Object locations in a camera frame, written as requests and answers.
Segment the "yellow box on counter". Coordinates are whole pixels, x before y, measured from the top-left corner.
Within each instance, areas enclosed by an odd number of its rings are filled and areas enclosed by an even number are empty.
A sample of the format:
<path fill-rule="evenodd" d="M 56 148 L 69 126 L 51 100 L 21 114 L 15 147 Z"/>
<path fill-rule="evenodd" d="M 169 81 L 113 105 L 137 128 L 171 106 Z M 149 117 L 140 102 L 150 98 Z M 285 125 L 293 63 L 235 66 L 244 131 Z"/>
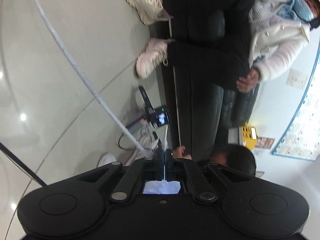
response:
<path fill-rule="evenodd" d="M 258 135 L 254 127 L 241 126 L 230 128 L 228 131 L 228 143 L 244 146 L 253 150 L 257 144 Z"/>

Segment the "seated person black trousers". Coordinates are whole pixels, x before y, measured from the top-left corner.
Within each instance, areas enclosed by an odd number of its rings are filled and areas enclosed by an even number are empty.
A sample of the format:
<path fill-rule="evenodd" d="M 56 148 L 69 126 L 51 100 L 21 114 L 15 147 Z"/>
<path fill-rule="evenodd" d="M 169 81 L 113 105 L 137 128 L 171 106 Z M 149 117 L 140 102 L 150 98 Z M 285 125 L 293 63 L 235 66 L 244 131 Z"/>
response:
<path fill-rule="evenodd" d="M 168 45 L 169 63 L 224 89 L 249 92 L 286 72 L 319 26 L 319 0 L 163 0 L 202 33 Z"/>

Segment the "pink chunky sneaker right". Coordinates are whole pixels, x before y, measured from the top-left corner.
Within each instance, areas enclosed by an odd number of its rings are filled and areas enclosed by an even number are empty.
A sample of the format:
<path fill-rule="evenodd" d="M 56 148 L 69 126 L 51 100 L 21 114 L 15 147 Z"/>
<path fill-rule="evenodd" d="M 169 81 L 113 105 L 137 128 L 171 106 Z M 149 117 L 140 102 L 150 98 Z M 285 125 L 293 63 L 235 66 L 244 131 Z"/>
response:
<path fill-rule="evenodd" d="M 145 50 L 140 53 L 136 61 L 136 73 L 140 79 L 146 79 L 161 64 L 168 66 L 168 45 L 173 39 L 151 38 Z"/>

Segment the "black leather sofa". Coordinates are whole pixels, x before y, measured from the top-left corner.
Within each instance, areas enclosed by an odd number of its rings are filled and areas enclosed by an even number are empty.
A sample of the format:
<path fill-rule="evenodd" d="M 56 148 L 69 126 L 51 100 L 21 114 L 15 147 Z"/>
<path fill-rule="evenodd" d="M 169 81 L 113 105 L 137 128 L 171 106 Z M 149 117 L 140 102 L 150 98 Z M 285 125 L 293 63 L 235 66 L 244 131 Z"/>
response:
<path fill-rule="evenodd" d="M 242 98 L 236 83 L 249 73 L 249 11 L 255 0 L 163 0 L 173 18 L 168 68 L 176 73 L 181 143 L 196 161 L 215 144 L 223 97 Z"/>

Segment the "white shoelace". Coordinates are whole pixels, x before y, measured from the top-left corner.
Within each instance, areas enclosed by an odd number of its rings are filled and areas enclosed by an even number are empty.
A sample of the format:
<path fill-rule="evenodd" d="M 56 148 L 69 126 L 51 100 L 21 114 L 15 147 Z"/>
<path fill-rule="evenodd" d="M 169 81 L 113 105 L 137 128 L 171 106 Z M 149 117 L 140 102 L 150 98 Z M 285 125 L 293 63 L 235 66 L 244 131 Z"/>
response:
<path fill-rule="evenodd" d="M 127 163 L 135 144 L 121 130 L 142 110 L 144 86 L 153 103 L 163 100 L 160 72 L 139 79 L 135 63 L 152 30 L 125 0 L 27 0 L 46 51 L 51 80 L 38 92 L 49 137 L 36 173 L 47 184 L 96 167 L 105 153 Z"/>

